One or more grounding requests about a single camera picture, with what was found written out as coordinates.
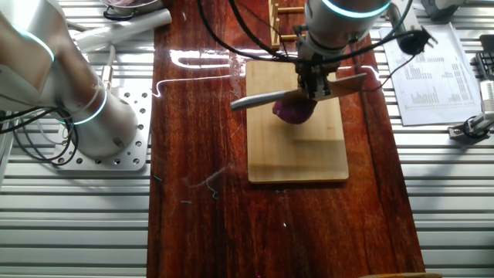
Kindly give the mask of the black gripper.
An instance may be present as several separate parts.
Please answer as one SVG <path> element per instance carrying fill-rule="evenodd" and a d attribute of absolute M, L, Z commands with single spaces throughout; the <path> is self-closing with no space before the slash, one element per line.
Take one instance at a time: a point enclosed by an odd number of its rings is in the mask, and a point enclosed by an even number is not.
<path fill-rule="evenodd" d="M 339 67 L 339 62 L 324 64 L 296 63 L 299 91 L 307 98 L 312 97 L 313 100 L 330 99 L 331 91 L 327 77 L 330 73 L 335 73 Z M 310 88 L 307 85 L 307 80 L 310 80 Z"/>

